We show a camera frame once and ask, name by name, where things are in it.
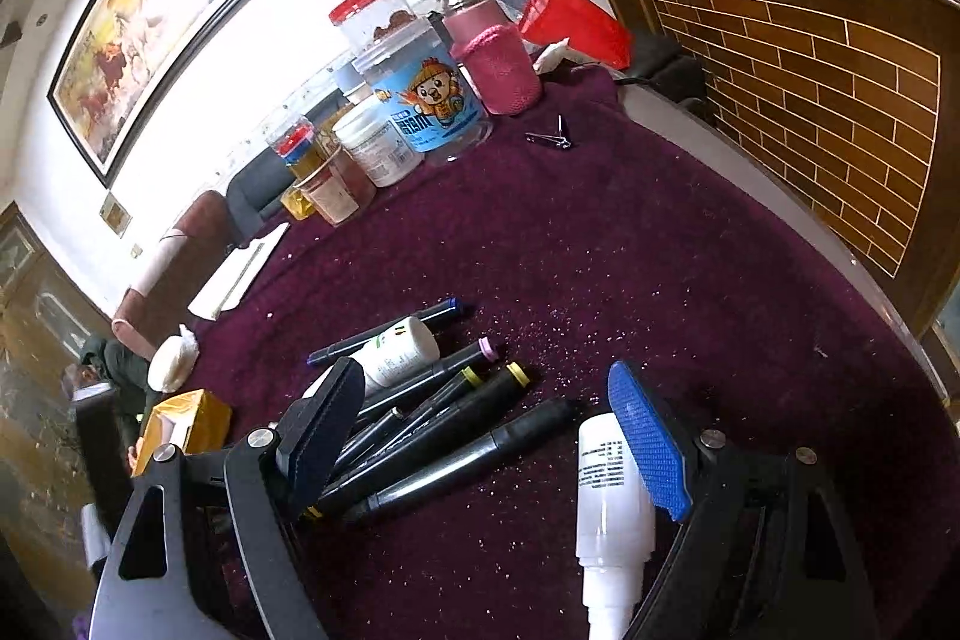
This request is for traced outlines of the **black marker pink cap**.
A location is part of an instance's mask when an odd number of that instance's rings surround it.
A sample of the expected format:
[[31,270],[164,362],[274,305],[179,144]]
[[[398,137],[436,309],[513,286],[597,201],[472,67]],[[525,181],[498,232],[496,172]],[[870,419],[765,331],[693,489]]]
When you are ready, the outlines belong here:
[[368,420],[386,414],[392,408],[409,409],[410,406],[427,399],[431,393],[439,390],[446,381],[462,369],[475,369],[478,364],[493,364],[500,359],[500,347],[488,336],[482,336],[470,346],[462,347],[448,357],[443,357],[427,369],[416,372],[413,377],[402,380],[392,388],[373,393],[359,408],[356,422],[366,424]]

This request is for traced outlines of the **stacked colourful tape rolls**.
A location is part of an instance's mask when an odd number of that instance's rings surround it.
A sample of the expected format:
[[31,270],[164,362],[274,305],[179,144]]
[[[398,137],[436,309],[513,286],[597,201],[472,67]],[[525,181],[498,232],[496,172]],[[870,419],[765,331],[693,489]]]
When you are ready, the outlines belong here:
[[325,151],[311,120],[299,113],[288,115],[268,128],[265,138],[297,181],[308,179],[329,159],[329,152]]

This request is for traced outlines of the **black marker yellow-green cap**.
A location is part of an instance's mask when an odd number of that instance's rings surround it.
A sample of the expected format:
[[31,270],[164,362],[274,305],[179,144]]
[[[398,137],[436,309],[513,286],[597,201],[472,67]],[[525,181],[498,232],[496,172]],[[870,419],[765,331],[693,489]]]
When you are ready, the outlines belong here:
[[405,422],[397,434],[389,438],[387,442],[382,443],[381,447],[377,447],[376,450],[373,450],[364,458],[361,458],[358,463],[352,464],[347,471],[342,471],[342,473],[334,473],[334,471],[332,471],[332,477],[343,476],[347,474],[348,471],[358,468],[361,464],[373,461],[373,459],[378,456],[386,455],[391,448],[394,448],[395,445],[402,442],[405,437],[412,435],[416,427],[425,424],[427,420],[430,420],[435,414],[438,414],[439,411],[448,408],[449,404],[454,403],[454,401],[464,398],[467,393],[475,390],[475,388],[478,388],[482,383],[482,377],[480,377],[475,370],[470,369],[470,367],[460,370],[451,380],[446,381],[439,390],[436,390],[431,396],[428,396],[425,401],[421,401],[410,413],[404,413],[404,411],[400,409],[400,411],[405,414]]

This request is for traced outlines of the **metal nail clipper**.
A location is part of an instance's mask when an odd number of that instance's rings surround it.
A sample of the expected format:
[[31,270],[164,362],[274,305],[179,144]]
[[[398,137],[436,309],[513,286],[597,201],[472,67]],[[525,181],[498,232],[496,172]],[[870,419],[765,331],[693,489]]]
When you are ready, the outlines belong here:
[[574,142],[569,136],[568,124],[561,113],[556,115],[556,130],[553,133],[526,131],[524,140],[531,145],[545,146],[545,148],[558,149],[558,151],[569,151],[574,148]]

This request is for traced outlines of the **purple velvet tablecloth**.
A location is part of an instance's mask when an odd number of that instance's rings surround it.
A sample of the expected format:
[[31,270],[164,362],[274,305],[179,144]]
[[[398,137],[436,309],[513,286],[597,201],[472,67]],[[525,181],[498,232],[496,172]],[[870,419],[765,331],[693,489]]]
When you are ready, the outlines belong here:
[[[568,124],[569,151],[526,131]],[[843,245],[786,221],[652,131],[656,94],[578,70],[462,161],[421,167],[342,227],[288,229],[242,304],[197,331],[190,385],[267,424],[309,353],[456,298],[451,347],[491,336],[535,399],[605,403],[631,360],[680,419],[742,448],[809,447],[832,476],[885,638],[958,632],[958,440],[928,374]]]

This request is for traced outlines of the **brown label glass jar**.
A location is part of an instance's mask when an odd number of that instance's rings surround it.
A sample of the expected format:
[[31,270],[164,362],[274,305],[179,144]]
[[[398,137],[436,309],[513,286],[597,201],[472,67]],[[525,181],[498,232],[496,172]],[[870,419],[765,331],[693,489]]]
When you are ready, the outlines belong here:
[[376,186],[347,149],[337,148],[295,187],[331,226],[356,218],[376,196]]

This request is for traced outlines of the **white spray bottle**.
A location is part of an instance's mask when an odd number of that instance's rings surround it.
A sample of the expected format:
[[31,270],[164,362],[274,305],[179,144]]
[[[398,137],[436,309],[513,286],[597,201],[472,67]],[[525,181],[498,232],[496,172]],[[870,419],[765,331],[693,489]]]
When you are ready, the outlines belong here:
[[656,549],[656,512],[613,413],[579,425],[576,557],[589,640],[623,638]]

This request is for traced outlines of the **white bottle red cap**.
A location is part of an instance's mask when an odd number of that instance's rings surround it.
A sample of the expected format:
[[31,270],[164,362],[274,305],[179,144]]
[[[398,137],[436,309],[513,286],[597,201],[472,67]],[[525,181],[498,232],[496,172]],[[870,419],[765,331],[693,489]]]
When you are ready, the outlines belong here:
[[430,328],[418,317],[398,320],[372,335],[356,335],[336,342],[308,357],[308,364],[320,369],[320,376],[304,390],[304,398],[319,390],[331,373],[332,364],[341,357],[356,360],[363,369],[364,396],[369,398],[427,369],[439,359],[439,346]]

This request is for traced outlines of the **person in black jacket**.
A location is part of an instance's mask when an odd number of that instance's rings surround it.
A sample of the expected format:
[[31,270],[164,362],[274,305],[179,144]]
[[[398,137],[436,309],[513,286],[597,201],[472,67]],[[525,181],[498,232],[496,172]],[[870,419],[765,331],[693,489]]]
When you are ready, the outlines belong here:
[[82,510],[83,548],[94,578],[132,494],[143,427],[161,395],[148,385],[148,360],[117,339],[92,336],[62,372],[93,503]]

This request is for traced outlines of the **small gold wall plaque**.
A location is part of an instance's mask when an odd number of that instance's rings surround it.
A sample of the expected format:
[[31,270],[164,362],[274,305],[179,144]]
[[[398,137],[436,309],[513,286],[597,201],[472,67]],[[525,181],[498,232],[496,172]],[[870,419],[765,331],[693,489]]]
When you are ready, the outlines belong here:
[[104,202],[99,208],[99,216],[103,223],[109,227],[117,237],[124,237],[128,226],[132,223],[132,216],[128,213],[119,200],[114,197],[112,191],[108,191],[104,197]]

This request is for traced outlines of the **black marker plain cap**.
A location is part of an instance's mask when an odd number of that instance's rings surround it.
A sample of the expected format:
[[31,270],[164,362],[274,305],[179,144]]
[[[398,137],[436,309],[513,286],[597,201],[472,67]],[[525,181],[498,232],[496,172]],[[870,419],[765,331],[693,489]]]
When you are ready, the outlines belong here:
[[365,498],[343,515],[343,521],[355,523],[376,516],[395,516],[433,498],[473,486],[568,432],[586,411],[582,399],[555,398],[537,404],[527,413]]

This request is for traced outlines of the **yellow taped white tray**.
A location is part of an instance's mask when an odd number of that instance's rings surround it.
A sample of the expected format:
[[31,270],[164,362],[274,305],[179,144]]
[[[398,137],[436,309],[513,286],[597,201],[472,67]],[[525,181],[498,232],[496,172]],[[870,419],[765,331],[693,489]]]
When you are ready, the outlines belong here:
[[226,442],[231,408],[206,390],[179,393],[151,409],[140,437],[133,474],[140,476],[161,445],[176,445],[186,455],[220,450]]

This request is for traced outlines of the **pink knitted sleeve flask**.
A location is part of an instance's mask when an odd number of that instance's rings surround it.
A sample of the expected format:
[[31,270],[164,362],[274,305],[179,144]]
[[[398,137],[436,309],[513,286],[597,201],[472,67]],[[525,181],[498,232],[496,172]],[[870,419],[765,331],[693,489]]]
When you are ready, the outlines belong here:
[[542,94],[517,26],[496,0],[441,0],[452,57],[470,74],[493,115],[516,115]]

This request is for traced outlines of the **wooden brick pattern cabinet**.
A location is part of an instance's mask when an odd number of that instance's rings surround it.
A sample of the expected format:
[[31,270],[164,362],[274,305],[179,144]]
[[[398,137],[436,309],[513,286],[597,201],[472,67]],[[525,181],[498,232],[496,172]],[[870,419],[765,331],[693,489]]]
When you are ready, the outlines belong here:
[[926,333],[958,291],[958,0],[608,3],[698,60],[722,130]]

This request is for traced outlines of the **framed horse painting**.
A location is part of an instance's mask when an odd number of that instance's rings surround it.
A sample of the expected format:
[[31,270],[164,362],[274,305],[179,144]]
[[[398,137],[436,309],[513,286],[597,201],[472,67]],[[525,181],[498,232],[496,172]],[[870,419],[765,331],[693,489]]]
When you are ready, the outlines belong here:
[[249,0],[89,0],[47,100],[99,184],[206,41]]

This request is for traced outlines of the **white paper stack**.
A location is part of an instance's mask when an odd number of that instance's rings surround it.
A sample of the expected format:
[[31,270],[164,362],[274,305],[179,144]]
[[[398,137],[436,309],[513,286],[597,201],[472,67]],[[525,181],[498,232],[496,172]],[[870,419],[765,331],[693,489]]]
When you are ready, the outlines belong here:
[[267,236],[252,239],[244,248],[229,253],[187,305],[187,312],[195,319],[215,321],[224,312],[238,307],[288,229],[290,224],[281,223]]

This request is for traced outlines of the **white plastic jar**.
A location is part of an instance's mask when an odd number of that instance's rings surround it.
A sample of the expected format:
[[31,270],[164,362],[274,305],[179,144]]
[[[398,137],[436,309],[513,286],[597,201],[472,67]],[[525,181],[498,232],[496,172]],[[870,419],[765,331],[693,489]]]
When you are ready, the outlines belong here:
[[345,113],[334,125],[334,136],[377,188],[397,184],[423,163],[423,154],[397,130],[377,96]]

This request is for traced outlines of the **red lid plastic jar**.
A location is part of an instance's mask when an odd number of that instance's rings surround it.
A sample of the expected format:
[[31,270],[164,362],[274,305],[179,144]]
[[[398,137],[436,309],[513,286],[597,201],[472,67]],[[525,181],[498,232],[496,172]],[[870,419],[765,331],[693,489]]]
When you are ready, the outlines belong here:
[[415,19],[407,0],[343,0],[329,13],[329,21],[347,41],[353,55]]

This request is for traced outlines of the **blue cartoon label jar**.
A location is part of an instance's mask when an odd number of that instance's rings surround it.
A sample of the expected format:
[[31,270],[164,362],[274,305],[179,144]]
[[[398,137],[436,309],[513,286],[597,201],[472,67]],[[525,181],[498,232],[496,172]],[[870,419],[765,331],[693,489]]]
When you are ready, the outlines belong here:
[[353,60],[387,119],[432,166],[452,163],[493,124],[438,32],[423,18],[374,41]]

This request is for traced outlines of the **thin black pen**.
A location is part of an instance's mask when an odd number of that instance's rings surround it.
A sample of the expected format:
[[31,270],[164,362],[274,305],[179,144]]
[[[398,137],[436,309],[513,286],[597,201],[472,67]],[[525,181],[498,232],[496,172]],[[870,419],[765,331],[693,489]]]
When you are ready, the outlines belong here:
[[397,434],[405,422],[405,414],[398,408],[392,408],[381,416],[376,422],[366,427],[363,431],[353,435],[345,445],[342,452],[337,456],[334,463],[334,473],[347,471],[352,464],[358,463],[368,453],[381,447],[382,443],[387,442],[389,438]]

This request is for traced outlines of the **black leather sofa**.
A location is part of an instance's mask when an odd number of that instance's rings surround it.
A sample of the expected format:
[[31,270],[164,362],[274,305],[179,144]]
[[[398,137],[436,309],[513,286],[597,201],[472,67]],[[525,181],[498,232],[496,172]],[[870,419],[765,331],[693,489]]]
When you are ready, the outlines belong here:
[[295,183],[295,175],[270,146],[229,181],[226,203],[235,226],[235,241],[254,237],[281,208],[280,197]]

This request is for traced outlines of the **yellow tape roll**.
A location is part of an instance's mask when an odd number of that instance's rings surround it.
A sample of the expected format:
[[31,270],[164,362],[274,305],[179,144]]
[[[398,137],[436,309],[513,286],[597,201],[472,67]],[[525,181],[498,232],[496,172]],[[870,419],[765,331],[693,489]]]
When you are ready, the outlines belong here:
[[294,185],[281,193],[280,203],[290,213],[291,218],[298,223],[306,221],[309,216],[316,213],[316,205]]

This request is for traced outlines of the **wooden double door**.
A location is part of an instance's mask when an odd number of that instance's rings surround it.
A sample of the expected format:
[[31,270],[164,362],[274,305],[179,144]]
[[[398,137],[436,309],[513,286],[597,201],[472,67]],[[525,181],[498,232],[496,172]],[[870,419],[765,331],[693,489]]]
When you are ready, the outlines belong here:
[[53,612],[91,603],[82,509],[91,500],[60,377],[103,312],[16,205],[2,209],[2,537]]

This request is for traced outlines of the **wrapped round white cakes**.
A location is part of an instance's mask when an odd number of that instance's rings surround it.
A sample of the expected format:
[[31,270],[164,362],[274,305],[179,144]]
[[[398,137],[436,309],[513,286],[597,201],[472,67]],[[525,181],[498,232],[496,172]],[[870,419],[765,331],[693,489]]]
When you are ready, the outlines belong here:
[[148,385],[153,392],[172,395],[187,381],[199,358],[197,337],[185,325],[156,349],[148,367]]

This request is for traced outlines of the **red plastic bag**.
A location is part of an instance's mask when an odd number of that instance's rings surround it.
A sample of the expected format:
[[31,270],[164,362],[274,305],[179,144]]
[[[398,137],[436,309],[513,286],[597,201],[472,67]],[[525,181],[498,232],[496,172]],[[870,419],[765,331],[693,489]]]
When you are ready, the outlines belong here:
[[615,70],[631,65],[631,32],[590,0],[527,0],[517,26],[536,46],[566,39],[572,49]]

